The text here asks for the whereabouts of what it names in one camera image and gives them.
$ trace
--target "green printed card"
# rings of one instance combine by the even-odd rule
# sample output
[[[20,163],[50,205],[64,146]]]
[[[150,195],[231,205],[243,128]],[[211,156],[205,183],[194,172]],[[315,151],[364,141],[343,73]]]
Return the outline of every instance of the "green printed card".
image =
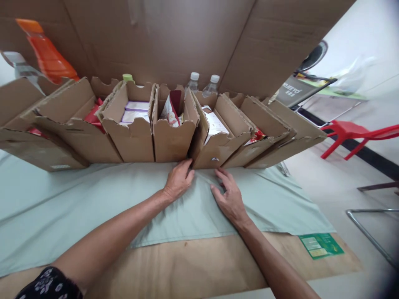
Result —
[[[302,235],[299,238],[314,260],[344,253],[329,233]]]

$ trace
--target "forearm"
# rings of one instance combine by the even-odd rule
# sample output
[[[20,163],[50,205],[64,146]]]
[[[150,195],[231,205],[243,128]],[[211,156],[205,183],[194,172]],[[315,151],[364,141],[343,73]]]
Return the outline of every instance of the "forearm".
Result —
[[[276,299],[320,299],[249,218],[234,224]]]
[[[138,233],[174,199],[158,191],[103,223],[68,249],[52,265],[81,289],[110,266]]]

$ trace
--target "orange bottle cap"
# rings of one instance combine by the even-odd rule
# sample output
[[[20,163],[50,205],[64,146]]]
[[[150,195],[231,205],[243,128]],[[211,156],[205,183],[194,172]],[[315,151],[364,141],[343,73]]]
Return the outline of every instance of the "orange bottle cap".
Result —
[[[37,21],[34,20],[26,20],[26,19],[16,19],[18,25],[22,28],[26,33],[43,33],[43,28]]]

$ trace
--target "floor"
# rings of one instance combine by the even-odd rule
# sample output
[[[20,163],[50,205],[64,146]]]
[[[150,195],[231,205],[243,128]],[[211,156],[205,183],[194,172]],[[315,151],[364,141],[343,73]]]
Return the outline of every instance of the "floor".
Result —
[[[341,275],[310,281],[309,284],[323,299],[377,298],[393,274],[393,268],[375,249],[370,241],[353,224],[345,210],[354,208],[399,208],[399,196],[394,189],[367,191],[362,193],[356,187],[392,181],[387,176],[354,156],[349,161],[343,158],[348,150],[339,147],[326,160],[320,155],[331,145],[328,138],[286,160],[292,176],[303,187],[310,198],[334,225],[338,234],[362,261],[364,272]],[[357,214],[360,223],[380,242],[388,252],[394,252],[399,245],[397,230],[399,217],[396,215]],[[270,289],[221,296],[221,298],[274,298]]]

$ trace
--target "red chair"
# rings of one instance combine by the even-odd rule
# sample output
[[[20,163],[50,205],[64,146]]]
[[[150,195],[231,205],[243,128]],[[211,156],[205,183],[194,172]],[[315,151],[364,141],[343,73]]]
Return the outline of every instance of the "red chair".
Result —
[[[338,135],[338,139],[334,144],[321,155],[322,159],[327,158],[333,151],[337,149],[346,139],[364,138],[364,140],[353,151],[345,157],[349,160],[353,155],[357,154],[369,140],[384,140],[399,136],[399,125],[386,127],[384,129],[369,131],[365,127],[356,125],[351,122],[333,120],[332,125],[321,128],[322,130],[332,129],[333,133],[327,134],[328,137]]]

